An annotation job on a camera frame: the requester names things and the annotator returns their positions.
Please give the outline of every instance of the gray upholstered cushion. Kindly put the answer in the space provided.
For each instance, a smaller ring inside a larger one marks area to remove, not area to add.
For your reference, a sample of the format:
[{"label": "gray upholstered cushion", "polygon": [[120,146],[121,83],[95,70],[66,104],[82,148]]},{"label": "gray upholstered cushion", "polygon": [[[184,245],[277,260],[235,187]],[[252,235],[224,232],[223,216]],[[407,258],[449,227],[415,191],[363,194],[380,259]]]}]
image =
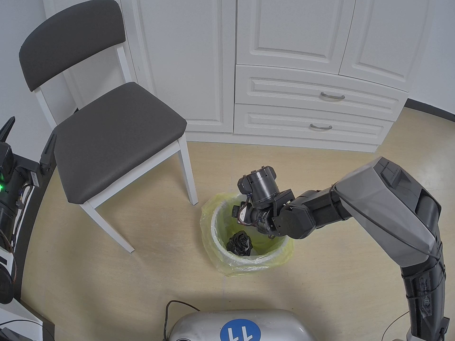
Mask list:
[{"label": "gray upholstered cushion", "polygon": [[183,117],[134,82],[104,94],[55,128],[66,198],[81,204],[180,138]]},{"label": "gray upholstered cushion", "polygon": [[30,91],[103,49],[125,41],[115,0],[90,0],[70,6],[30,33],[19,51]]}]

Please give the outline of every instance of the cabinet base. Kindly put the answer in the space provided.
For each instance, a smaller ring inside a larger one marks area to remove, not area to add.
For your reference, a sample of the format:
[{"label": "cabinet base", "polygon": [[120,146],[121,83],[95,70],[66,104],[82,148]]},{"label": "cabinet base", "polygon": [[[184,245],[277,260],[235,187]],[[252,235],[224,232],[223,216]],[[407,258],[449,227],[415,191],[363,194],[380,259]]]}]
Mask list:
[{"label": "cabinet base", "polygon": [[353,143],[347,141],[214,133],[206,131],[187,131],[186,135],[187,141],[207,141],[212,143],[295,146],[302,148],[335,149],[342,151],[365,151],[369,153],[374,153],[378,148],[378,145],[375,144]]}]

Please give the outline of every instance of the floor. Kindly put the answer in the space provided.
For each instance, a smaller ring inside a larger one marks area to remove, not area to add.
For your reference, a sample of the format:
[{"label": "floor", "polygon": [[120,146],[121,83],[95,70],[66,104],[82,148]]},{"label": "floor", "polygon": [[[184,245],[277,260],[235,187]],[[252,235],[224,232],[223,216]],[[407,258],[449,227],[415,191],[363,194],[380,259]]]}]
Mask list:
[{"label": "floor", "polygon": [[[272,165],[281,190],[324,189],[385,156],[441,203],[447,267],[446,316],[455,319],[455,123],[404,109],[376,153],[259,145],[189,143],[199,203],[191,206],[172,157],[100,207],[136,248],[127,253],[83,210],[67,203],[58,172],[50,181],[30,241],[23,299],[56,325],[56,340],[162,340],[168,300],[202,310],[293,310],[318,340],[381,339],[407,310],[399,267],[353,219],[297,241],[289,263],[225,277],[202,247],[201,206],[237,180]],[[191,310],[173,305],[170,325]],[[385,340],[405,338],[403,317]],[[447,340],[455,339],[455,327]]]}]

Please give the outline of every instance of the white drawer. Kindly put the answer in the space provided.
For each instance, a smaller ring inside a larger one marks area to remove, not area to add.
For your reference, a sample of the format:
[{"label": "white drawer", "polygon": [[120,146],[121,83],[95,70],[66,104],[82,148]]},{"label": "white drawer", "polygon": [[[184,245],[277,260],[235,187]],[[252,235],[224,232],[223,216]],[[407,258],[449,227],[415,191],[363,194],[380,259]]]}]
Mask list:
[{"label": "white drawer", "polygon": [[[323,97],[322,92],[344,99]],[[236,65],[236,104],[296,107],[395,121],[407,98],[404,91],[345,76]]]},{"label": "white drawer", "polygon": [[[381,144],[393,122],[338,112],[235,104],[234,133]],[[313,128],[331,127],[323,130]]]}]

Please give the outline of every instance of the trash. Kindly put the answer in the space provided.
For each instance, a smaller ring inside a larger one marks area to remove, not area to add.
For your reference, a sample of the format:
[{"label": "trash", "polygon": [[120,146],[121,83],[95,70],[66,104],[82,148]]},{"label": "trash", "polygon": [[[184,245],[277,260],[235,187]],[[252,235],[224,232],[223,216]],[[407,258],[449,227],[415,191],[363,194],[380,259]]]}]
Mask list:
[{"label": "trash", "polygon": [[245,231],[232,235],[226,244],[226,250],[238,256],[250,256],[253,244]]},{"label": "trash", "polygon": [[[227,276],[242,275],[285,264],[293,254],[293,239],[282,236],[269,239],[255,227],[238,224],[231,217],[232,206],[245,201],[246,196],[221,193],[202,206],[200,220],[202,243],[215,267]],[[238,256],[226,249],[229,239],[243,231],[251,239],[250,256]]]}]

